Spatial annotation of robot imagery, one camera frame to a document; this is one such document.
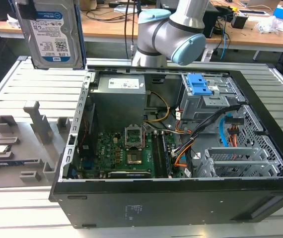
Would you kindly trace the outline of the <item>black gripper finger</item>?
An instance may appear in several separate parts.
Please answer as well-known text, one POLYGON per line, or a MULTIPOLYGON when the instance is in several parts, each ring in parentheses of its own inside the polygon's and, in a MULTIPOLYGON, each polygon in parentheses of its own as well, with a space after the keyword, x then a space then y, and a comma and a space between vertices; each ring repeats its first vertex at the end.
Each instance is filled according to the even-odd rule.
POLYGON ((18 11, 22 19, 36 20, 37 11, 34 1, 22 1, 17 3, 18 11))

